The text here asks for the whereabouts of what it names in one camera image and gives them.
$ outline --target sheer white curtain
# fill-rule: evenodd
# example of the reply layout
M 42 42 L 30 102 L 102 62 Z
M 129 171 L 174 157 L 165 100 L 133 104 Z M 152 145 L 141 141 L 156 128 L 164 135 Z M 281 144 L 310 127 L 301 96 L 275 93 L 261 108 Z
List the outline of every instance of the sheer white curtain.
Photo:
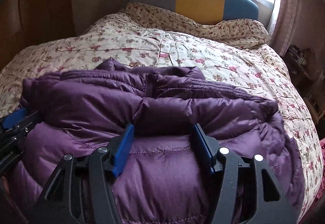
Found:
M 295 33 L 302 0 L 275 0 L 268 26 L 270 46 L 283 56 Z

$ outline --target silver screw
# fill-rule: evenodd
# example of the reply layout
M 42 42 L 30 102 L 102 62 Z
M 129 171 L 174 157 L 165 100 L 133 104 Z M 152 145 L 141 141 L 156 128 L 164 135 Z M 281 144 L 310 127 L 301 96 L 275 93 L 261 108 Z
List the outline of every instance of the silver screw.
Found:
M 219 149 L 219 151 L 220 151 L 222 154 L 228 154 L 228 153 L 229 153 L 229 149 L 226 148 L 226 147 L 221 147 L 221 148 Z
M 72 159 L 72 154 L 66 154 L 65 156 L 64 156 L 64 160 L 66 160 L 66 161 L 69 161 L 69 160 L 71 160 Z
M 106 147 L 100 147 L 100 148 L 98 149 L 98 152 L 101 153 L 101 154 L 104 154 L 104 153 L 106 153 L 107 151 L 108 151 L 108 150 L 107 150 Z
M 262 162 L 263 161 L 263 156 L 260 154 L 255 154 L 254 155 L 254 159 L 258 162 Z

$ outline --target purple puffer jacket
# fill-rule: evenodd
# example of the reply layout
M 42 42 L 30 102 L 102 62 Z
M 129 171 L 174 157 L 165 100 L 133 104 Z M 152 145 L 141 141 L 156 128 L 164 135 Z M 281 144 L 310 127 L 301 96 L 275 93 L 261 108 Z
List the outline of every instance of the purple puffer jacket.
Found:
M 216 184 L 200 170 L 190 148 L 191 124 L 197 122 L 241 156 L 262 154 L 290 203 L 301 209 L 301 160 L 277 103 L 205 81 L 198 68 L 130 70 L 110 59 L 93 71 L 24 80 L 21 104 L 43 115 L 9 175 L 11 195 L 25 215 L 64 154 L 89 155 L 128 122 L 136 139 L 112 186 L 123 222 L 204 222 Z

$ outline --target purple jacket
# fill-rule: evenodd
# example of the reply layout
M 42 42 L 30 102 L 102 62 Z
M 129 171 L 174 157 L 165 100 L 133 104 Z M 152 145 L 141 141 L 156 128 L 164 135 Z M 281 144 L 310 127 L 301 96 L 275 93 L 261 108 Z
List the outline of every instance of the purple jacket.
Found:
M 91 154 L 128 122 L 136 139 L 112 186 L 123 222 L 204 222 L 216 184 L 200 170 L 190 148 L 191 124 L 197 122 L 241 156 L 262 154 L 290 203 L 301 209 L 301 160 L 277 103 L 206 81 L 198 68 L 131 70 L 110 59 L 92 71 L 24 80 L 21 104 L 43 115 L 26 138 L 23 160 L 9 175 L 11 194 L 26 215 L 64 154 Z

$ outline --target floral bedspread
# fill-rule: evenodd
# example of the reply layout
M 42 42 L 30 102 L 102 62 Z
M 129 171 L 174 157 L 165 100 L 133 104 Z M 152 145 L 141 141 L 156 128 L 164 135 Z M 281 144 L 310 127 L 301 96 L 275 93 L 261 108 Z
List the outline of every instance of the floral bedspread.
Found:
M 199 25 L 174 12 L 129 3 L 84 35 L 17 54 L 0 72 L 0 116 L 18 106 L 24 78 L 48 71 L 93 69 L 110 57 L 130 67 L 197 66 L 207 80 L 230 83 L 278 102 L 285 130 L 296 139 L 302 160 L 301 218 L 321 184 L 322 152 L 308 109 L 290 82 L 286 65 L 267 45 L 267 37 L 263 25 L 250 19 Z

